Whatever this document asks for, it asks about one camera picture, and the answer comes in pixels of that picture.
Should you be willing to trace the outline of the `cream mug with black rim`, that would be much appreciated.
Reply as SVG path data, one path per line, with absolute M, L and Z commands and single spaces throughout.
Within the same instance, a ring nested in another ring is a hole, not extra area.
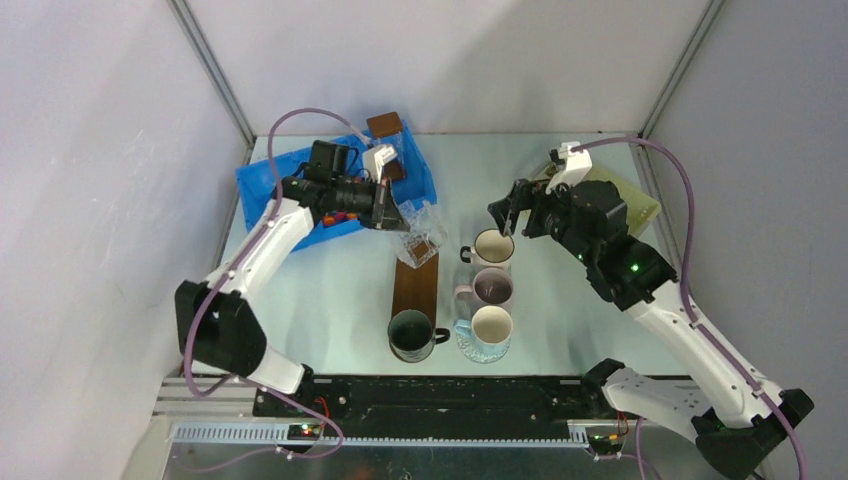
M 515 253 L 515 243 L 510 236 L 502 236 L 497 229 L 480 232 L 472 245 L 460 248 L 460 260 L 478 268 L 508 270 Z

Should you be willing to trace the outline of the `pink mug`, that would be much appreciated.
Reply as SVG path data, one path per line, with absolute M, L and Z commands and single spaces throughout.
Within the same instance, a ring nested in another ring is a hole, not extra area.
M 471 315 L 486 306 L 500 307 L 511 313 L 514 293 L 511 275 L 499 268 L 479 271 L 470 284 L 459 285 L 453 292 L 454 297 L 468 307 Z

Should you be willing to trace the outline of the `clear holder with brown lid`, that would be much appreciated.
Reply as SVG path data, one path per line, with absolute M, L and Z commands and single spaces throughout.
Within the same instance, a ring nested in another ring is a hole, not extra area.
M 363 166 L 375 181 L 401 181 L 407 176 L 402 133 L 403 122 L 395 111 L 368 118 L 372 143 L 363 156 Z

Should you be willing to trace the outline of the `clear textured two-hole holder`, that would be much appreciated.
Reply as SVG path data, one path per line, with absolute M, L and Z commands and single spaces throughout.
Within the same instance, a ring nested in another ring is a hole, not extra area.
M 399 205 L 410 230 L 396 232 L 393 247 L 398 260 L 418 269 L 433 258 L 445 245 L 448 232 L 438 205 L 424 200 L 417 207 L 411 200 Z

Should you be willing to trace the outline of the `light blue mug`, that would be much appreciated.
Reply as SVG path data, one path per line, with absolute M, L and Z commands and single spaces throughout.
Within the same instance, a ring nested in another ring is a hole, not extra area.
M 453 324 L 456 335 L 468 336 L 476 346 L 488 350 L 511 340 L 513 329 L 514 322 L 510 313 L 496 306 L 483 307 L 471 319 L 458 319 Z

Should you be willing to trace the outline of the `brown wooden oval tray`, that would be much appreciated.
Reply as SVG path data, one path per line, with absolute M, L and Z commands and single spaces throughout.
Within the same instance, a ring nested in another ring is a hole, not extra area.
M 439 254 L 436 253 L 419 268 L 401 260 L 395 263 L 391 316 L 405 310 L 422 312 L 433 327 L 437 323 Z

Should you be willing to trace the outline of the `dark green mug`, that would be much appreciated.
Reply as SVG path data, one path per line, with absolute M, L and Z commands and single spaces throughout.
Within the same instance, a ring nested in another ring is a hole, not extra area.
M 403 310 L 394 315 L 387 327 L 392 353 L 405 363 L 427 359 L 436 345 L 447 342 L 451 331 L 434 327 L 430 318 L 419 310 Z

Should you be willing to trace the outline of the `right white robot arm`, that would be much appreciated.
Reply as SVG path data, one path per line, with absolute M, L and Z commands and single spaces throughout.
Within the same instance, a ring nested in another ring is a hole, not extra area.
M 548 237 L 571 253 L 598 296 L 659 338 L 697 385 L 681 392 L 607 359 L 582 379 L 588 414 L 606 418 L 618 410 L 661 425 L 691 441 L 728 479 L 752 476 L 778 445 L 797 442 L 813 400 L 769 380 L 697 309 L 674 268 L 629 233 L 627 205 L 612 182 L 519 179 L 487 210 L 504 236 L 526 213 L 524 235 Z

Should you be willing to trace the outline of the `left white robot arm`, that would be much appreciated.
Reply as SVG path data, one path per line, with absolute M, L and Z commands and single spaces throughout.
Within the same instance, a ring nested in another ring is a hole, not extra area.
M 236 252 L 204 280 L 179 285 L 175 310 L 186 373 L 199 361 L 278 391 L 278 404 L 292 416 L 312 411 L 316 390 L 303 381 L 308 367 L 268 344 L 251 303 L 327 216 L 352 216 L 373 230 L 409 230 L 384 172 L 398 156 L 395 147 L 379 144 L 366 150 L 362 178 L 348 173 L 348 151 L 345 145 L 317 140 L 293 174 L 281 176 L 272 163 L 274 187 L 266 207 Z

